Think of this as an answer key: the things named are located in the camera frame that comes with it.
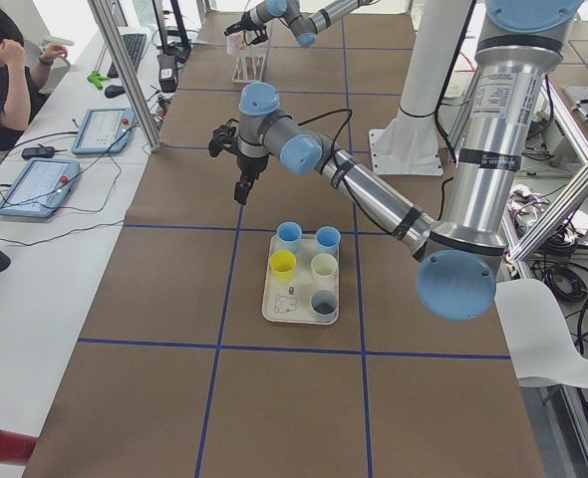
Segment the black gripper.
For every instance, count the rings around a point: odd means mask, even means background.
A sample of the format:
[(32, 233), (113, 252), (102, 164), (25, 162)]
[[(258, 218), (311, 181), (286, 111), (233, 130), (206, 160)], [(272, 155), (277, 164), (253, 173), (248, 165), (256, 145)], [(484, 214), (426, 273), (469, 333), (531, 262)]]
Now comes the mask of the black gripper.
[(236, 154), (236, 164), (240, 170), (239, 181), (234, 187), (234, 200), (240, 205), (245, 205), (252, 189), (252, 184), (267, 168), (269, 155), (250, 156), (243, 152)]
[(239, 32), (253, 32), (255, 38), (250, 45), (257, 45), (268, 40), (266, 23), (270, 21), (269, 13), (245, 12), (239, 22), (230, 25), (224, 31), (225, 36), (230, 36)]

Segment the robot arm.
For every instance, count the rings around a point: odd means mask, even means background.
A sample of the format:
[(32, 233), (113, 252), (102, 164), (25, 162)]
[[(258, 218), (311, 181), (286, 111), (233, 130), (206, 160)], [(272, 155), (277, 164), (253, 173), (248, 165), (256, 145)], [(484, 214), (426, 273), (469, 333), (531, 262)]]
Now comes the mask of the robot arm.
[(258, 45), (268, 41), (267, 24), (272, 20), (280, 20), (292, 33), (302, 48), (312, 46), (318, 35), (337, 23), (356, 9), (374, 4), (366, 0), (333, 1), (317, 12), (307, 15), (300, 7), (299, 1), (266, 0), (245, 11), (240, 20), (228, 26), (224, 35), (230, 39), (232, 35), (252, 32), (254, 38), (249, 45)]
[(432, 219), (374, 171), (304, 129), (266, 83), (244, 87), (239, 102), (235, 198), (245, 203), (269, 157), (295, 174), (317, 172), (390, 236), (407, 244), (420, 267), (421, 302), (455, 321), (492, 305), (505, 245), (500, 219), (521, 164), (545, 75), (563, 58), (576, 1), (489, 1), (475, 59), (479, 80), (448, 204)]

